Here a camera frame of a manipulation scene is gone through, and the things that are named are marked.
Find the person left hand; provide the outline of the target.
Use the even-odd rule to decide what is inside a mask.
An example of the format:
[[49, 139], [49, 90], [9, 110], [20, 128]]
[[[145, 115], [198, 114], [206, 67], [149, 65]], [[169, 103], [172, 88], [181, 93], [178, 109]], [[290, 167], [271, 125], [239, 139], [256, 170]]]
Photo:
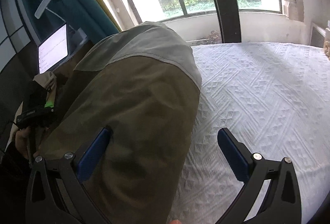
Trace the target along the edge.
[[30, 134], [29, 127], [26, 127], [25, 129], [20, 129], [16, 131], [15, 134], [15, 147], [25, 159], [28, 159], [30, 157], [27, 148], [27, 139], [29, 134]]

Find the person right hand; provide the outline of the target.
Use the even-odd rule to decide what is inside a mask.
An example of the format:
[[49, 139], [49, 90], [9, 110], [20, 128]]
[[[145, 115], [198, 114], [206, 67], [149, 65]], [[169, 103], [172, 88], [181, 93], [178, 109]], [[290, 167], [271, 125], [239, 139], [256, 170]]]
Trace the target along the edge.
[[182, 222], [179, 221], [178, 219], [175, 219], [175, 220], [171, 221], [170, 224], [182, 224]]

